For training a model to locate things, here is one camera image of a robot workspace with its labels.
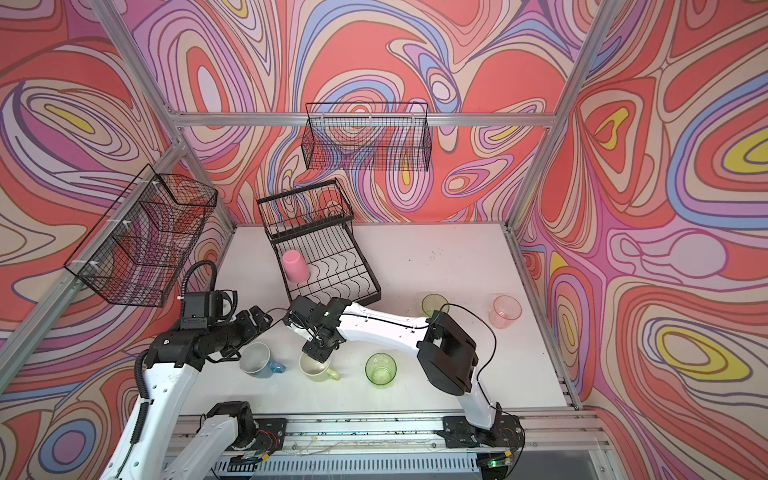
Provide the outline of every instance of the colorful wallpaper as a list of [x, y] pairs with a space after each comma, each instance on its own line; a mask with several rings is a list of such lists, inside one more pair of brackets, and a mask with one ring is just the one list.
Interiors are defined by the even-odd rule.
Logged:
[[[86, 4], [0, 5], [0, 348], [169, 145]], [[193, 259], [218, 258], [223, 231], [212, 217]], [[192, 284], [207, 284], [206, 273]], [[0, 396], [0, 479], [97, 478], [136, 397], [133, 355], [178, 310], [80, 292]]]
[[358, 222], [504, 221], [544, 132], [459, 127], [453, 152], [433, 146], [428, 172], [383, 172], [307, 171], [301, 130], [187, 127], [184, 133], [235, 223], [248, 224], [261, 221], [256, 200], [332, 177]]
[[[303, 111], [423, 99], [433, 111], [553, 111], [592, 20], [577, 0], [121, 3], [177, 111]], [[454, 142], [453, 130], [441, 142]]]
[[768, 3], [627, 2], [515, 225], [629, 478], [768, 478]]

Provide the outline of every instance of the pink plastic tumbler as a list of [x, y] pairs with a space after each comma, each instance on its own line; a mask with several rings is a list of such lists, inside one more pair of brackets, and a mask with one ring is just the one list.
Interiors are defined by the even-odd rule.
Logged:
[[283, 268], [289, 282], [303, 283], [310, 279], [310, 268], [298, 250], [288, 250], [283, 254]]
[[491, 309], [491, 325], [505, 329], [523, 313], [520, 303], [508, 295], [497, 296]]

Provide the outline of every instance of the cup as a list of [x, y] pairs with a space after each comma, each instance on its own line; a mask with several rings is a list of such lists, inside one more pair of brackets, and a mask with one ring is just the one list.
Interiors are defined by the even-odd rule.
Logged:
[[374, 385], [387, 385], [395, 379], [395, 375], [397, 363], [386, 353], [376, 353], [366, 362], [366, 377]]
[[283, 254], [283, 269], [289, 282], [304, 283], [310, 279], [310, 268], [298, 250], [288, 250]]
[[509, 295], [497, 296], [491, 308], [491, 325], [500, 330], [505, 329], [520, 318], [522, 313], [523, 307], [517, 300]]
[[302, 353], [299, 357], [299, 367], [304, 375], [309, 377], [313, 382], [324, 382], [327, 379], [338, 380], [339, 373], [331, 368], [330, 360], [325, 362], [318, 362], [306, 353]]
[[258, 379], [268, 379], [274, 373], [285, 372], [286, 366], [272, 360], [272, 352], [265, 343], [256, 342], [240, 351], [240, 369]]
[[451, 309], [451, 306], [445, 305], [446, 303], [448, 303], [448, 300], [446, 300], [443, 295], [430, 293], [422, 300], [422, 312], [424, 312], [424, 314], [427, 316], [432, 316], [435, 310], [448, 313], [448, 311]]

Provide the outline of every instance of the black wire basket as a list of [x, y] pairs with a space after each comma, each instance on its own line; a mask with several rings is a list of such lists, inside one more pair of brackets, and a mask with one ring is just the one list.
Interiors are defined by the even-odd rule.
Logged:
[[75, 268], [83, 239], [65, 268], [114, 305], [163, 306], [217, 198], [184, 175], [155, 174], [94, 254]]
[[[381, 287], [355, 241], [354, 213], [336, 179], [257, 201], [291, 302], [299, 295], [327, 304], [333, 297], [369, 305]], [[281, 259], [298, 250], [310, 269], [306, 282], [288, 280]]]
[[428, 171], [428, 110], [422, 102], [306, 104], [306, 169]]

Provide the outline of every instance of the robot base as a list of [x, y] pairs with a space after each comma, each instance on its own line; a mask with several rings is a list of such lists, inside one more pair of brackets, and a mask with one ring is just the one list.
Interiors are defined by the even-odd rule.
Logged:
[[509, 447], [512, 451], [523, 446], [524, 432], [520, 419], [515, 415], [504, 415], [502, 406], [496, 403], [496, 418], [490, 430], [479, 429], [467, 422], [466, 417], [446, 416], [442, 418], [443, 430], [439, 435], [445, 439], [448, 449], [466, 449], [488, 445]]

